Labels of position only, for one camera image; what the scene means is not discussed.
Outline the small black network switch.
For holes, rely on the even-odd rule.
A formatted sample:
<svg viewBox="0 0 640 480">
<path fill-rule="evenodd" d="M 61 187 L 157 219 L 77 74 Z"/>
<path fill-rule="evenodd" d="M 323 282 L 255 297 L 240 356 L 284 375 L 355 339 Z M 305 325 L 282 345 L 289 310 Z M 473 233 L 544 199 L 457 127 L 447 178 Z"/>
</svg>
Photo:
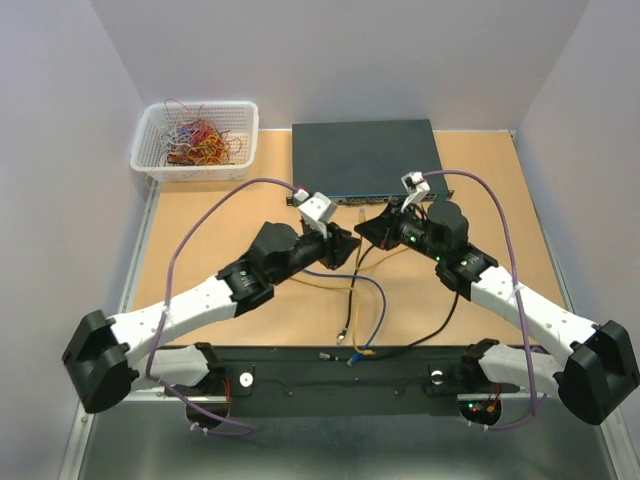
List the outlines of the small black network switch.
<svg viewBox="0 0 640 480">
<path fill-rule="evenodd" d="M 297 232 L 284 223 L 265 222 L 243 258 L 252 272 L 282 282 L 294 273 L 294 257 L 300 247 Z"/>
</svg>

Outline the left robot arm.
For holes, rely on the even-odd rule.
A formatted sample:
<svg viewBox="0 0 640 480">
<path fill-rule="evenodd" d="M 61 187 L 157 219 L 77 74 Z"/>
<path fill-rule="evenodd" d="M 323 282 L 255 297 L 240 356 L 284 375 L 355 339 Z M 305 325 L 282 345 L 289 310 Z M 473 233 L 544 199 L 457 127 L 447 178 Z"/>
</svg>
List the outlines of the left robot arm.
<svg viewBox="0 0 640 480">
<path fill-rule="evenodd" d="M 238 260 L 192 289 L 124 314 L 84 315 L 62 363 L 85 411 L 106 411 L 143 380 L 156 381 L 161 346 L 257 309 L 273 298 L 277 285 L 316 262 L 330 270 L 341 267 L 360 244 L 335 223 L 325 233 L 310 227 L 297 233 L 287 224 L 266 222 Z"/>
</svg>

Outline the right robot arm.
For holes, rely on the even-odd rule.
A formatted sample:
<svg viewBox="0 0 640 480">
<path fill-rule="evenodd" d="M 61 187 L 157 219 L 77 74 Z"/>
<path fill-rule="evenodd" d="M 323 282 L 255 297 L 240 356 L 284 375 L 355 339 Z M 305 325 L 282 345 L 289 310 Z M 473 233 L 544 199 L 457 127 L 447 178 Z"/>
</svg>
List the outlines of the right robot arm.
<svg viewBox="0 0 640 480">
<path fill-rule="evenodd" d="M 485 339 L 470 346 L 460 366 L 463 384 L 534 387 L 558 398 L 578 419 L 601 424 L 639 386 L 639 368 L 627 330 L 613 320 L 598 324 L 577 316 L 522 283 L 468 240 L 469 223 L 450 201 L 425 215 L 389 204 L 355 228 L 373 246 L 400 245 L 436 263 L 441 283 L 521 329 L 542 352 Z"/>
</svg>

